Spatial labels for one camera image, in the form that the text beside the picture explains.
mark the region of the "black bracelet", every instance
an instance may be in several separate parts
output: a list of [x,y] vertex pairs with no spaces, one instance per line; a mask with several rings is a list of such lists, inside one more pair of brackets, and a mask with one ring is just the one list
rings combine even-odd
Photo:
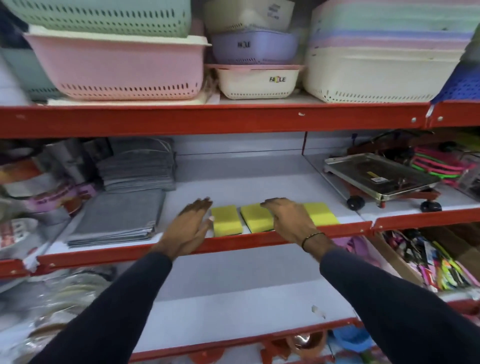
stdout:
[[303,249],[304,252],[307,252],[307,251],[305,250],[305,247],[304,247],[305,242],[306,242],[307,240],[309,240],[310,238],[314,237],[315,235],[320,235],[320,234],[325,235],[324,232],[320,232],[320,231],[319,231],[319,232],[314,232],[312,235],[307,236],[305,239],[303,239],[303,242],[302,242],[302,244],[301,244],[301,248]]

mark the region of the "sponge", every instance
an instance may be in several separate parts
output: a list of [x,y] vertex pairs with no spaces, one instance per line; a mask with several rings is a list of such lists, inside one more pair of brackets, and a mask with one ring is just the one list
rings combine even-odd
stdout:
[[260,204],[242,206],[240,207],[240,213],[251,232],[273,230],[273,216]]
[[339,224],[335,215],[323,202],[307,202],[303,204],[315,226],[337,225]]
[[243,233],[243,227],[235,205],[213,207],[213,231],[215,236],[227,236]]

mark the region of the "dark sleeve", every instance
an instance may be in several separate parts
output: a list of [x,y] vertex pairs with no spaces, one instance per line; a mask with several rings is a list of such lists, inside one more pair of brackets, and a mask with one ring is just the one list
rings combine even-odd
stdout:
[[171,268],[161,253],[135,262],[30,363],[128,363]]
[[428,290],[340,249],[320,272],[393,364],[480,363],[480,328]]

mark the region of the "person's left hand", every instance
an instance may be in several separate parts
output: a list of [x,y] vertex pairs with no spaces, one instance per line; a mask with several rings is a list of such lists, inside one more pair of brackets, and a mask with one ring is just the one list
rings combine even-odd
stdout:
[[212,227],[213,217],[202,222],[212,203],[207,197],[187,205],[170,223],[160,241],[152,247],[152,251],[161,252],[173,261],[180,255],[196,250],[204,242],[208,229]]

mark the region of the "teal basket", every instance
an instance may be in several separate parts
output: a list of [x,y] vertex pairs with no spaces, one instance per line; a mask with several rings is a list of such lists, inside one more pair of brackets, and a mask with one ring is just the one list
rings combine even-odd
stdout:
[[1,49],[1,55],[17,77],[22,89],[33,101],[46,101],[62,96],[45,74],[31,49]]
[[480,5],[436,5],[358,2],[335,5],[313,13],[312,34],[336,30],[473,33]]
[[53,30],[186,37],[190,0],[3,0],[20,19]]

